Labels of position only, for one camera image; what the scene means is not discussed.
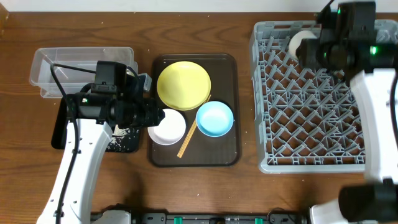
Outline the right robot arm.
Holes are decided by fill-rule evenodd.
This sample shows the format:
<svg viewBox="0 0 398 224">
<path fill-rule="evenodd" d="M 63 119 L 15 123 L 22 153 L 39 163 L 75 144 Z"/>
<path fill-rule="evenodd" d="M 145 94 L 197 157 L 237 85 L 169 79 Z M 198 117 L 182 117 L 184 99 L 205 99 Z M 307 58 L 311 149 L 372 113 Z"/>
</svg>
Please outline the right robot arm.
<svg viewBox="0 0 398 224">
<path fill-rule="evenodd" d="M 289 53 L 305 68 L 342 70 L 358 105 L 366 162 L 363 185 L 343 187 L 337 199 L 314 205 L 311 223 L 397 221 L 397 43 L 376 31 L 295 34 Z"/>
</svg>

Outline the light blue bowl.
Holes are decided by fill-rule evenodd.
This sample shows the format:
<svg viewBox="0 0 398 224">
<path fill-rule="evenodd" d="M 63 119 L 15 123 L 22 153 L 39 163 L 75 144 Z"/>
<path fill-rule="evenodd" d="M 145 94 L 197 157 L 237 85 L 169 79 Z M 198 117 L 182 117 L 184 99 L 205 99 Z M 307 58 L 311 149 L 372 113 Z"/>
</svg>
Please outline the light blue bowl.
<svg viewBox="0 0 398 224">
<path fill-rule="evenodd" d="M 196 113 L 197 128 L 206 136 L 217 138 L 228 133 L 234 124 L 231 108 L 220 101 L 209 101 Z"/>
</svg>

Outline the yellow plate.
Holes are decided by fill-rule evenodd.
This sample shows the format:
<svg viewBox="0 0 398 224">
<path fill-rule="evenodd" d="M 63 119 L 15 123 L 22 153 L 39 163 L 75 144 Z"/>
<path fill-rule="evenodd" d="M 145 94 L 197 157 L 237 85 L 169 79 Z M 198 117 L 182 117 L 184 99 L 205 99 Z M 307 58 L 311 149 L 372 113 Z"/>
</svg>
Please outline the yellow plate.
<svg viewBox="0 0 398 224">
<path fill-rule="evenodd" d="M 157 80 L 157 94 L 168 107 L 188 111 L 209 97 L 211 78 L 199 64 L 180 61 L 168 65 Z"/>
</svg>

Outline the white bowl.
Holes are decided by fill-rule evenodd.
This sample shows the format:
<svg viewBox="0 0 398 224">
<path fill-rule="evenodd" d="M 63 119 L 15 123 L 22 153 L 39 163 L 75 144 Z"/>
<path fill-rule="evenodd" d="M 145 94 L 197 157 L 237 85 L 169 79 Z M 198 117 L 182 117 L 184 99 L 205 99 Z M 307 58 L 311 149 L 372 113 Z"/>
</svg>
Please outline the white bowl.
<svg viewBox="0 0 398 224">
<path fill-rule="evenodd" d="M 165 118 L 158 126 L 148 127 L 149 137 L 157 144 L 168 146 L 178 142 L 186 130 L 185 118 L 177 110 L 163 109 Z"/>
</svg>

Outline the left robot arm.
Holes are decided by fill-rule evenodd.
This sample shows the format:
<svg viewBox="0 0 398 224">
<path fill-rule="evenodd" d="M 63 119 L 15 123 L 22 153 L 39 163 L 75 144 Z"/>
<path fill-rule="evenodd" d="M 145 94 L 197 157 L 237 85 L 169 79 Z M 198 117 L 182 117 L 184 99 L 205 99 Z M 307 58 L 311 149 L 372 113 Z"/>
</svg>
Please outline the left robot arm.
<svg viewBox="0 0 398 224">
<path fill-rule="evenodd" d="M 128 99 L 98 93 L 66 96 L 65 150 L 38 223 L 90 223 L 98 172 L 115 126 L 157 126 L 165 113 L 153 98 Z"/>
</svg>

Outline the small pale green cup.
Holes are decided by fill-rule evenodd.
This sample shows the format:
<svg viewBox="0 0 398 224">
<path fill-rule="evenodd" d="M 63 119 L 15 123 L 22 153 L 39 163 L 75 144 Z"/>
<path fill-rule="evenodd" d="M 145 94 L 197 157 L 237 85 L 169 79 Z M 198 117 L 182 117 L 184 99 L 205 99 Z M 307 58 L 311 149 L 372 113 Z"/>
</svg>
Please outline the small pale green cup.
<svg viewBox="0 0 398 224">
<path fill-rule="evenodd" d="M 310 32 L 308 30 L 303 30 L 298 32 L 291 38 L 288 52 L 296 60 L 299 59 L 297 54 L 297 49 L 300 47 L 300 44 L 303 39 L 318 39 L 318 37 L 313 32 Z"/>
</svg>

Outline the rice grains pile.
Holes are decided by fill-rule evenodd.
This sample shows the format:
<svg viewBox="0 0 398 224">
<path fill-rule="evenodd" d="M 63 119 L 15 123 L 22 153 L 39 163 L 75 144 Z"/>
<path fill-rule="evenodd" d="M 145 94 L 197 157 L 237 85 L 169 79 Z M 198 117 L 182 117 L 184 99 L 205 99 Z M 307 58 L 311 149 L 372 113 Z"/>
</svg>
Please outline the rice grains pile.
<svg viewBox="0 0 398 224">
<path fill-rule="evenodd" d="M 116 126 L 106 152 L 136 152 L 139 149 L 140 133 L 137 128 L 120 129 Z"/>
</svg>

